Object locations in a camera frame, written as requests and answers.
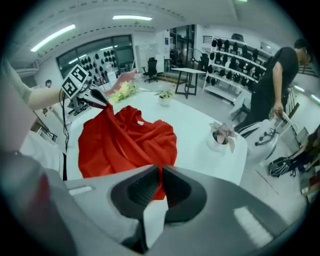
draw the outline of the potted plant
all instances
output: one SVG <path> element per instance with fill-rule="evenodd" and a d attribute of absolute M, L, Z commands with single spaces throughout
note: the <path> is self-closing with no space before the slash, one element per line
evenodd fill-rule
<path fill-rule="evenodd" d="M 155 95 L 159 95 L 159 104 L 161 106 L 169 106 L 171 98 L 175 96 L 175 91 L 172 89 L 162 90 L 156 93 Z"/>
<path fill-rule="evenodd" d="M 206 138 L 206 144 L 212 151 L 222 152 L 229 144 L 230 150 L 233 153 L 235 150 L 235 142 L 233 138 L 237 138 L 234 129 L 227 126 L 225 123 L 218 124 L 210 123 L 210 133 Z"/>

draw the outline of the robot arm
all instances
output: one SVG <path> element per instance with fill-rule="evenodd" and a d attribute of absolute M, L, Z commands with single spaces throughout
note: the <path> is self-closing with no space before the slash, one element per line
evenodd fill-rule
<path fill-rule="evenodd" d="M 89 74 L 78 64 L 65 77 L 62 89 L 71 100 L 69 107 L 76 111 L 84 104 L 100 109 L 107 107 L 104 91 L 93 83 Z"/>

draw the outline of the white desk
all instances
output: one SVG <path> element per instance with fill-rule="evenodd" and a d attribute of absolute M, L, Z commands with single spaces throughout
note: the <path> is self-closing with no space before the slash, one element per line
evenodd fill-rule
<path fill-rule="evenodd" d="M 176 94 L 183 94 L 183 95 L 185 95 L 186 99 L 188 99 L 188 95 L 197 95 L 198 74 L 206 74 L 206 72 L 201 71 L 201 70 L 197 70 L 197 69 L 188 68 L 188 67 L 176 67 L 176 68 L 172 68 L 171 70 L 180 71 L 179 77 L 178 77 L 178 82 L 176 83 L 176 88 L 175 88 Z M 186 83 L 184 85 L 184 92 L 178 91 L 180 77 L 181 77 L 182 72 L 186 72 Z M 195 74 L 195 85 L 191 84 L 193 74 Z M 194 88 L 194 93 L 189 93 L 189 88 Z"/>
<path fill-rule="evenodd" d="M 233 154 L 229 148 L 224 153 L 213 152 L 206 144 L 206 136 L 210 132 L 209 123 L 214 121 L 208 115 L 174 99 L 169 107 L 161 106 L 154 92 L 140 92 L 117 103 L 113 107 L 114 113 L 128 105 L 141 110 L 142 117 L 148 122 L 160 119 L 173 126 L 177 136 L 177 158 L 174 166 L 240 184 L 247 157 L 247 142 L 243 137 L 238 136 L 235 139 Z M 84 123 L 100 111 L 101 109 L 92 108 L 74 120 L 70 126 L 66 156 L 68 180 L 83 178 L 78 167 L 78 138 Z"/>

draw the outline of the black bag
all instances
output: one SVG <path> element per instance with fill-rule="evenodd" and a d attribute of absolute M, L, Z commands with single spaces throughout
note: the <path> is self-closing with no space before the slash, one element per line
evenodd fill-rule
<path fill-rule="evenodd" d="M 279 157 L 268 165 L 269 175 L 279 178 L 280 175 L 289 171 L 290 160 L 287 157 Z"/>

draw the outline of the black t-shirt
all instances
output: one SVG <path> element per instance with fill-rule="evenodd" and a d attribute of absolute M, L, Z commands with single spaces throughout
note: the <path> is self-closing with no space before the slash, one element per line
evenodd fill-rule
<path fill-rule="evenodd" d="M 275 88 L 273 80 L 273 68 L 279 62 L 283 68 L 282 72 L 282 93 L 281 96 L 286 95 L 286 90 L 291 82 L 294 80 L 299 71 L 298 56 L 294 49 L 290 47 L 281 48 L 270 60 L 266 71 L 261 80 L 256 85 L 256 93 L 266 97 L 266 100 L 272 104 L 275 102 Z"/>

